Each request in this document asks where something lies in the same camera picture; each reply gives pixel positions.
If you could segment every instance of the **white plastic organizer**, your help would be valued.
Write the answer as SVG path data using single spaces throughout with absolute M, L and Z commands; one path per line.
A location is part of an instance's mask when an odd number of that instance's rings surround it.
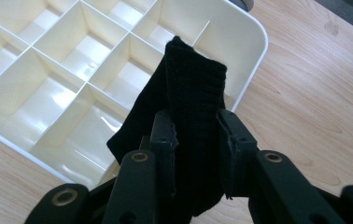
M 0 141 L 68 182 L 112 173 L 120 128 L 174 35 L 228 67 L 234 111 L 267 50 L 225 0 L 0 0 Z

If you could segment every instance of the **wooden table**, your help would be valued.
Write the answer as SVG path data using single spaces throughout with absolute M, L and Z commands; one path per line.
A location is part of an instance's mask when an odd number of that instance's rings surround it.
M 256 0 L 266 57 L 236 114 L 258 140 L 333 194 L 353 185 L 353 26 L 314 0 Z M 22 223 L 63 182 L 0 143 L 0 223 Z M 192 223 L 251 222 L 247 200 L 222 200 Z

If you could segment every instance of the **black sock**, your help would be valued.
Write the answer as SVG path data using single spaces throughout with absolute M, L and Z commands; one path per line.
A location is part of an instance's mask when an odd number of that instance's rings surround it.
M 125 154 L 139 149 L 142 137 L 151 133 L 156 113 L 167 107 L 165 61 L 162 58 L 148 84 L 136 98 L 120 130 L 106 143 L 119 164 Z
M 168 102 L 179 142 L 176 197 L 184 195 L 176 200 L 181 203 L 176 207 L 193 205 L 191 215 L 197 216 L 223 194 L 218 174 L 217 113 L 224 107 L 227 68 L 198 54 L 178 37 L 167 45 L 165 55 Z M 210 181 L 213 185 L 207 185 L 209 180 L 214 180 Z

